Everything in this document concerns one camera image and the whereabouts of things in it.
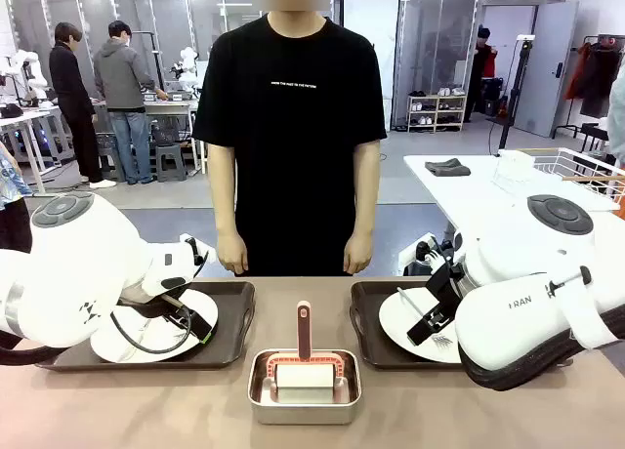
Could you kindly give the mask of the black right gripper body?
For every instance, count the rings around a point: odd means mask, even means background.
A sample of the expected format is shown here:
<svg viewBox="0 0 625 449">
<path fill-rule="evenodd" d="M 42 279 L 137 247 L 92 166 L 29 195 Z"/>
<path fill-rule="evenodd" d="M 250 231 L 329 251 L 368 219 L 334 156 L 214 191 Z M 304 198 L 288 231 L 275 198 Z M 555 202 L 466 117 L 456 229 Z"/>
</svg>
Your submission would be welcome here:
<svg viewBox="0 0 625 449">
<path fill-rule="evenodd" d="M 434 307 L 436 313 L 454 313 L 462 301 L 456 291 L 453 270 L 448 265 L 442 265 L 433 272 L 425 288 L 437 300 Z"/>
</svg>

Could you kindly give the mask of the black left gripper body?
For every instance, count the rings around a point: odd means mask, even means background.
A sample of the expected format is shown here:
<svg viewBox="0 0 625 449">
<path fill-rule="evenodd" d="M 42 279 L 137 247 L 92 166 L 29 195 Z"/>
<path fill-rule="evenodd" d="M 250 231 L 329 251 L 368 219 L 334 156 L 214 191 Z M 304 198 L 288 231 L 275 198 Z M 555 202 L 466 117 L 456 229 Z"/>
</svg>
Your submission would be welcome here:
<svg viewBox="0 0 625 449">
<path fill-rule="evenodd" d="M 121 299 L 120 305 L 129 307 L 141 317 L 147 319 L 164 317 L 179 325 L 189 325 L 191 323 L 190 310 L 178 299 L 169 295 L 154 297 L 147 303 L 137 303 Z"/>
</svg>

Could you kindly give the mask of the person's right hand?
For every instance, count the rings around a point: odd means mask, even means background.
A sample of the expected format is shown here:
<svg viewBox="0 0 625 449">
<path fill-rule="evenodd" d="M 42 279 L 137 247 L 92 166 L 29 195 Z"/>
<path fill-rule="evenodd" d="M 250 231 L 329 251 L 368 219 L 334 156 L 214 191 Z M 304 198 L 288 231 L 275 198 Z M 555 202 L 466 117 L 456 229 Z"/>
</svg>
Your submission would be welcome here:
<svg viewBox="0 0 625 449">
<path fill-rule="evenodd" d="M 218 258 L 221 265 L 235 275 L 248 271 L 248 255 L 246 245 L 235 230 L 218 234 Z"/>
</svg>

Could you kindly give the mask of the person's left hand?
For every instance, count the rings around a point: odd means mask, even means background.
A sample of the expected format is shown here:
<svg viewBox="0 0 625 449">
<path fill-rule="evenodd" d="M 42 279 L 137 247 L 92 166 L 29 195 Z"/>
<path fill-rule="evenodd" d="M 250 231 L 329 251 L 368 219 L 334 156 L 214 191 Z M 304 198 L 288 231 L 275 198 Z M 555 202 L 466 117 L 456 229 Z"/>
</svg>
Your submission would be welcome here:
<svg viewBox="0 0 625 449">
<path fill-rule="evenodd" d="M 344 250 L 344 272 L 354 275 L 365 270 L 372 259 L 373 236 L 371 232 L 355 232 Z"/>
</svg>

